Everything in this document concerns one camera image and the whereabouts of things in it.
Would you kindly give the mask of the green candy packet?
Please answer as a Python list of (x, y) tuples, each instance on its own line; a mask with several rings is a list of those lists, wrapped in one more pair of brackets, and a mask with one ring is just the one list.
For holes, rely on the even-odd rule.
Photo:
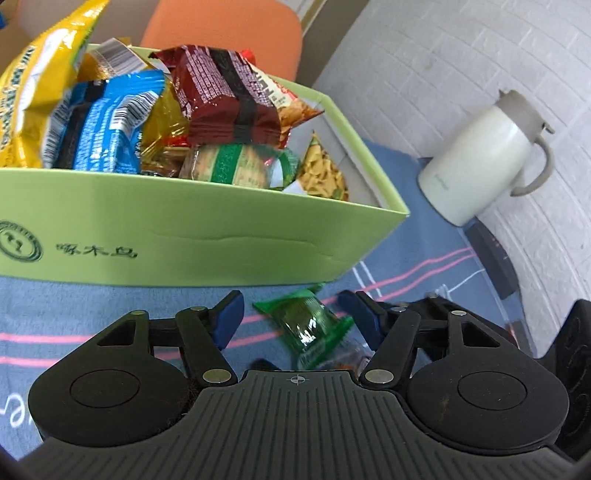
[(353, 335), (352, 316), (335, 313), (318, 299), (324, 285), (315, 284), (289, 294), (253, 304), (270, 317), (283, 333), (294, 355), (294, 369), (351, 370), (365, 368), (373, 356), (365, 340)]

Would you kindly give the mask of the dark red snack packet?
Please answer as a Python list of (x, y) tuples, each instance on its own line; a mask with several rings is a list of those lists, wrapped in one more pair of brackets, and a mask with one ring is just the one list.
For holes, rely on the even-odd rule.
[(150, 54), (170, 73), (192, 145), (280, 145), (280, 116), (238, 52), (181, 45)]

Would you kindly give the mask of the blue striped tablecloth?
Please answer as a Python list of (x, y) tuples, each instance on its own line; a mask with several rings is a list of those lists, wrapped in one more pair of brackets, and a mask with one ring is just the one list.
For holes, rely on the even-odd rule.
[[(485, 227), (476, 239), (444, 221), (424, 199), (416, 177), (421, 162), (370, 144), (410, 216), (363, 261), (326, 283), (322, 302), (342, 290), (363, 290), (386, 302), (430, 293), (450, 299), (511, 332), (523, 331), (523, 307), (508, 254)], [(16, 458), (40, 442), (27, 397), (47, 368), (132, 310), (166, 318), (193, 305), (212, 306), (225, 288), (133, 288), (1, 281), (1, 444)]]

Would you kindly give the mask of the yellow noodle snack in box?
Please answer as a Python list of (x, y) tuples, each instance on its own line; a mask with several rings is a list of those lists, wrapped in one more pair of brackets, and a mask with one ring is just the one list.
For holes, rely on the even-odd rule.
[(310, 144), (298, 167), (297, 176), (283, 189), (283, 192), (338, 201), (349, 200), (346, 178), (322, 146), (317, 133), (312, 132)]

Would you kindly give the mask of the white thermos jug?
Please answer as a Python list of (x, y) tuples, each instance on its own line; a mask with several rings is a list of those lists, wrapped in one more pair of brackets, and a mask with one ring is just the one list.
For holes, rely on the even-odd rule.
[(555, 155), (544, 132), (555, 130), (526, 97), (500, 91), (493, 106), (427, 163), (418, 185), (445, 220), (462, 227), (504, 192), (527, 196), (546, 183)]

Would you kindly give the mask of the green biscuit packet in box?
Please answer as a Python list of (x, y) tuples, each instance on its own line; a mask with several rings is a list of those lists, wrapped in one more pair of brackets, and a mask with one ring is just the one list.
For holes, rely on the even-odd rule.
[(181, 179), (283, 190), (297, 177), (300, 158), (290, 149), (267, 145), (203, 145), (192, 148), (179, 172)]

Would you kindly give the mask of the green cardboard snack box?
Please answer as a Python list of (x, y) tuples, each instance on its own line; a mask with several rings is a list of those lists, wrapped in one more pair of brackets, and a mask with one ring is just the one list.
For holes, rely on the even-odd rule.
[(96, 285), (201, 287), (338, 278), (409, 214), (334, 103), (346, 201), (140, 174), (1, 166), (4, 276)]

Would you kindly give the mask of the blue snack packet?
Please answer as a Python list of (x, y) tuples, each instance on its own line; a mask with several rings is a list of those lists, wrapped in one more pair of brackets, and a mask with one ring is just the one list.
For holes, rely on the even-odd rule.
[(49, 117), (43, 166), (138, 174), (142, 128), (164, 86), (159, 70), (77, 84)]

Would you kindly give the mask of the orange red snack packet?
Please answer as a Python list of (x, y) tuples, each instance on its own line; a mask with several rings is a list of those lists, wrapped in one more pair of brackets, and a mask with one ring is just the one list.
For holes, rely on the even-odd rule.
[(256, 80), (259, 82), (263, 93), (270, 99), (271, 104), (276, 107), (277, 114), (280, 119), (280, 148), (287, 146), (288, 136), (291, 130), (304, 124), (319, 115), (324, 113), (322, 109), (311, 107), (303, 99), (294, 94), (293, 91), (280, 85), (276, 80), (264, 73), (256, 67), (256, 57), (252, 50), (244, 49), (242, 57), (249, 63), (250, 68), (256, 75)]

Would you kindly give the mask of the large yellow chip bag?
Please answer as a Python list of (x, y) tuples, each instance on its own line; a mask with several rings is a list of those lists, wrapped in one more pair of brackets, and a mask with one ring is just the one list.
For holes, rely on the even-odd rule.
[(50, 168), (88, 40), (106, 1), (87, 1), (37, 38), (1, 76), (1, 166)]

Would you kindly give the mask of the orange chair back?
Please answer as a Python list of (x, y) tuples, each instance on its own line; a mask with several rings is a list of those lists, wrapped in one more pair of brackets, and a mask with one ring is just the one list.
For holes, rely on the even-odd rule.
[(249, 49), (267, 74), (294, 81), (303, 49), (300, 18), (279, 1), (160, 1), (140, 45)]

